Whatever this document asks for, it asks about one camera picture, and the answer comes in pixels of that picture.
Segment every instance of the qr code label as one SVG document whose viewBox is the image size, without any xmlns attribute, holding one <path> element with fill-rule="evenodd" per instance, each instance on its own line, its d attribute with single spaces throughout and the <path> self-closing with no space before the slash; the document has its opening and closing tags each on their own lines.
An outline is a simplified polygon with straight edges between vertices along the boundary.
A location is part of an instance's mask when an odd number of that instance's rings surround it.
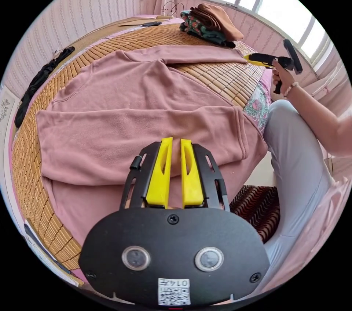
<svg viewBox="0 0 352 311">
<path fill-rule="evenodd" d="M 190 280 L 189 279 L 158 279 L 159 305 L 190 305 Z"/>
</svg>

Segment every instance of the sweatshirt sleeve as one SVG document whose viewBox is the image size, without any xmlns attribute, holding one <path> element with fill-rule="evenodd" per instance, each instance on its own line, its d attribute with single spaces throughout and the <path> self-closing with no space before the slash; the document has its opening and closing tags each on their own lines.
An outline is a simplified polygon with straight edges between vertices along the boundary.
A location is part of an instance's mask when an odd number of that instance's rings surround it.
<svg viewBox="0 0 352 311">
<path fill-rule="evenodd" d="M 165 64 L 247 62 L 237 49 L 225 49 L 216 46 L 155 46 L 129 51 L 125 54 L 133 61 L 161 60 Z"/>
</svg>

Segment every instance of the person's arm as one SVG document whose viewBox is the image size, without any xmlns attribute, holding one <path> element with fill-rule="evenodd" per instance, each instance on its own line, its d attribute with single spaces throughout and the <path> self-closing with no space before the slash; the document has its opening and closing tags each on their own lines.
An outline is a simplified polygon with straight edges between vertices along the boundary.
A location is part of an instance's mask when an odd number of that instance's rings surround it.
<svg viewBox="0 0 352 311">
<path fill-rule="evenodd" d="M 284 94 L 294 82 L 294 77 L 276 61 L 273 65 L 276 68 L 273 70 L 273 83 L 277 84 L 281 80 L 281 93 Z M 352 156 L 351 115 L 339 119 L 300 86 L 293 87 L 286 98 L 330 154 Z"/>
</svg>

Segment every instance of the screw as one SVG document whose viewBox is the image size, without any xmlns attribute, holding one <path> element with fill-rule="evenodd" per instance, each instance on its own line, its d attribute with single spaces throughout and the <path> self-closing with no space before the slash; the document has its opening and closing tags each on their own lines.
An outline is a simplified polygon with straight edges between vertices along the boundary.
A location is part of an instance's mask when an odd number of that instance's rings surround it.
<svg viewBox="0 0 352 311">
<path fill-rule="evenodd" d="M 85 276 L 88 278 L 88 279 L 96 279 L 96 275 L 93 273 L 93 272 L 87 272 L 85 274 Z"/>
<path fill-rule="evenodd" d="M 249 278 L 249 281 L 251 283 L 256 283 L 260 280 L 261 278 L 261 274 L 260 273 L 254 273 L 250 278 Z"/>
<path fill-rule="evenodd" d="M 180 220 L 179 217 L 175 214 L 171 214 L 168 216 L 168 223 L 169 224 L 172 224 L 172 225 L 177 224 L 179 222 L 179 220 Z"/>
</svg>

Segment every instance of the black phone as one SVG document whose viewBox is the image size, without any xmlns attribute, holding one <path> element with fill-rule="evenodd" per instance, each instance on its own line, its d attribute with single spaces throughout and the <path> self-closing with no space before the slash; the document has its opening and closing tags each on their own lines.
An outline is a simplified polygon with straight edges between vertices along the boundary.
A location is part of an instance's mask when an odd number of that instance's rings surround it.
<svg viewBox="0 0 352 311">
<path fill-rule="evenodd" d="M 155 22 L 146 22 L 142 26 L 144 27 L 151 27 L 151 26 L 159 26 L 161 25 L 161 21 L 155 21 Z"/>
</svg>

